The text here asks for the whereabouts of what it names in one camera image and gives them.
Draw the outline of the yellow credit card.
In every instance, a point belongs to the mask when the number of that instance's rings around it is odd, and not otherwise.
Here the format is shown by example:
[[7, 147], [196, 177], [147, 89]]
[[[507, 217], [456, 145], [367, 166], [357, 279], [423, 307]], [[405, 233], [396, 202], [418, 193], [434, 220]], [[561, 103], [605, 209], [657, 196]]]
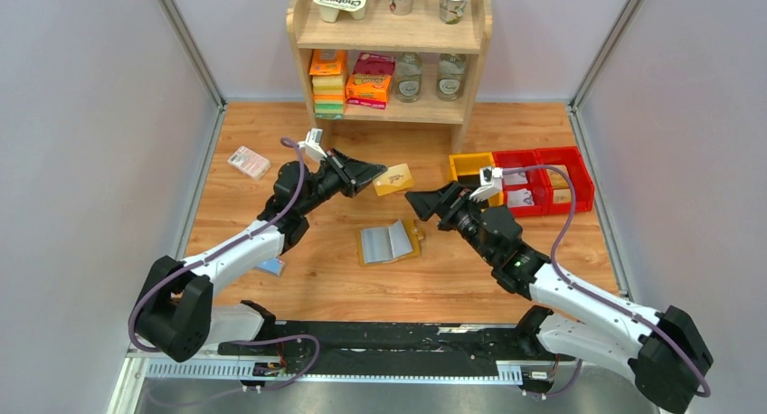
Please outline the yellow credit card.
[[412, 188], [414, 183], [407, 164], [393, 165], [374, 179], [374, 190], [377, 196], [382, 197]]

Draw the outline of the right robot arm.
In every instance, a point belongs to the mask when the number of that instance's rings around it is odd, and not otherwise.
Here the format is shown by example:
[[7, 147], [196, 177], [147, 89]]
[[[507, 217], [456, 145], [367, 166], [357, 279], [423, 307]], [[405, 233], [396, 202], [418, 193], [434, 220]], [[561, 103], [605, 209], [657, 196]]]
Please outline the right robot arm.
[[420, 220], [438, 216], [439, 230], [456, 231], [504, 290], [535, 302], [519, 324], [544, 351], [615, 372], [669, 413], [710, 396], [713, 355], [689, 313], [660, 312], [585, 282], [524, 242], [510, 210], [485, 209], [469, 196], [456, 182], [405, 194]]

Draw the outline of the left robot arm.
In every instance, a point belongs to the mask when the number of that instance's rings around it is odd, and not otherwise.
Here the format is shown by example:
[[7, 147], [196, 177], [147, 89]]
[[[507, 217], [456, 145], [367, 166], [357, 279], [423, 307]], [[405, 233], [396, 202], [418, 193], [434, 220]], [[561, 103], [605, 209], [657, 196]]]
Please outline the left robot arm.
[[176, 362], [192, 358], [211, 342], [213, 300], [224, 287], [295, 247], [322, 203], [338, 193], [357, 196], [386, 170], [336, 149], [326, 151], [315, 172], [302, 159], [284, 164], [251, 225], [191, 258], [163, 256], [152, 264], [128, 318], [132, 343]]

